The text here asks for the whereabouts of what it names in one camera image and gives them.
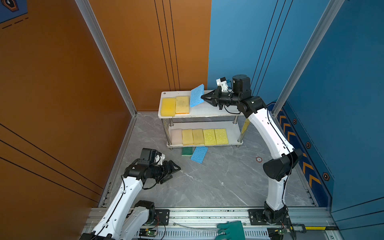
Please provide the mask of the yellow foam sponge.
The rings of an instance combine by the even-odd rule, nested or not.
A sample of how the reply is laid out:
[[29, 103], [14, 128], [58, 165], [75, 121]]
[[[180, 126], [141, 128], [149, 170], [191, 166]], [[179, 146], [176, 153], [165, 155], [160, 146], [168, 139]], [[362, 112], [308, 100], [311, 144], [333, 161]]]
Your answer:
[[203, 129], [193, 129], [193, 140], [196, 146], [205, 144]]
[[190, 112], [190, 98], [189, 96], [176, 97], [176, 114], [188, 114]]
[[189, 146], [194, 144], [192, 129], [182, 130], [182, 142], [184, 146]]

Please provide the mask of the pale pink foam sponge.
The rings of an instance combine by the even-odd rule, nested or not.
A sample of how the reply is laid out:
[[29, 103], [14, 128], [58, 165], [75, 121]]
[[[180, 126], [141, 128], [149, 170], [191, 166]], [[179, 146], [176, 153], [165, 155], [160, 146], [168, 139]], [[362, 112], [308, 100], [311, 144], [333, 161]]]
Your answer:
[[182, 131], [182, 129], [171, 130], [172, 146], [178, 146], [183, 144]]

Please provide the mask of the yellow-green sponge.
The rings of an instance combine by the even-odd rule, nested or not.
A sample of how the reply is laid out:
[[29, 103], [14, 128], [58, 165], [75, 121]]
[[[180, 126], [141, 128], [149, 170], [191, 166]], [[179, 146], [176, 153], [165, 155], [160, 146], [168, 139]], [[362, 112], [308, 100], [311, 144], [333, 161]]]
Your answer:
[[217, 145], [228, 145], [228, 135], [226, 129], [214, 129]]
[[216, 134], [214, 129], [203, 130], [205, 146], [215, 146], [217, 144]]

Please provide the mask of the yellow foam sponge front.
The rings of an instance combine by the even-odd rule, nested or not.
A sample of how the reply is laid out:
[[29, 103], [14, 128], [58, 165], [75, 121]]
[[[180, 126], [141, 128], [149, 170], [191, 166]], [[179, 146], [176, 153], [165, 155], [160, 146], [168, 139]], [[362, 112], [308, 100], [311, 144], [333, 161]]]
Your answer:
[[182, 142], [184, 146], [189, 146], [194, 144], [192, 129], [182, 130]]

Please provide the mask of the thick yellow sponge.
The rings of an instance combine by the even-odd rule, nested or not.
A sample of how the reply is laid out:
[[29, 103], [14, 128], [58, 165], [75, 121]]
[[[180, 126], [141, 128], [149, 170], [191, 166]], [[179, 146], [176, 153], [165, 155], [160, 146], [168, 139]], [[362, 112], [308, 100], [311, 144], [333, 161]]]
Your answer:
[[176, 115], [176, 98], [164, 98], [161, 105], [162, 117], [174, 117]]

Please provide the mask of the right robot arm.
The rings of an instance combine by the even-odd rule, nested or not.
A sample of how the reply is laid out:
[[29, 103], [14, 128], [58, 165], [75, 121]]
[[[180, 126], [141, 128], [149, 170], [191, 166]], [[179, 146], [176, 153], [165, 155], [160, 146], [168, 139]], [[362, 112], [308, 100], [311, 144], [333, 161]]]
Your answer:
[[285, 201], [286, 187], [290, 174], [303, 157], [300, 149], [295, 149], [273, 120], [267, 105], [259, 96], [253, 96], [251, 79], [246, 75], [232, 78], [232, 90], [224, 90], [226, 78], [219, 79], [218, 87], [201, 96], [213, 107], [236, 106], [246, 119], [253, 124], [270, 150], [272, 159], [263, 164], [269, 178], [268, 196], [264, 206], [264, 220], [273, 225], [282, 223], [288, 216]]

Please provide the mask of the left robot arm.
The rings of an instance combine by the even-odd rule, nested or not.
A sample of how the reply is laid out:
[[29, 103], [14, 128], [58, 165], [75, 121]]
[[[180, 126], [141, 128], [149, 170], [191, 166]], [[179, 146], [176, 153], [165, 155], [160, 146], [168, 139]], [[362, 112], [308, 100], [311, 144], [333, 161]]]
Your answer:
[[145, 188], [148, 179], [155, 185], [163, 184], [173, 177], [181, 167], [155, 149], [143, 148], [138, 159], [134, 160], [121, 175], [122, 183], [110, 207], [90, 233], [83, 233], [81, 240], [132, 240], [145, 224], [154, 221], [155, 204], [150, 201], [134, 200]]

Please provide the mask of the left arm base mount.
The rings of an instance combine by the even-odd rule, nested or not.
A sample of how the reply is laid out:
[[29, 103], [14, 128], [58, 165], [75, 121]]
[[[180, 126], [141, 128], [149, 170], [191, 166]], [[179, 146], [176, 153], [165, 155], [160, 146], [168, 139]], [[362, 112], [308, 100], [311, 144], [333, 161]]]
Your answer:
[[170, 219], [169, 209], [154, 209], [150, 211], [149, 224], [150, 226], [156, 226], [158, 221], [160, 225], [168, 226]]

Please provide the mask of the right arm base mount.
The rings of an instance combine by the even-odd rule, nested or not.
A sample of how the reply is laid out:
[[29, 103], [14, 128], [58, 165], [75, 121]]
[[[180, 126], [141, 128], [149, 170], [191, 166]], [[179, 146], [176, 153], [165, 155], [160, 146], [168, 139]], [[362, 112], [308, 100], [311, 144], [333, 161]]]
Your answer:
[[259, 225], [285, 225], [292, 224], [288, 208], [282, 208], [278, 211], [271, 209], [250, 209], [248, 210], [252, 226]]

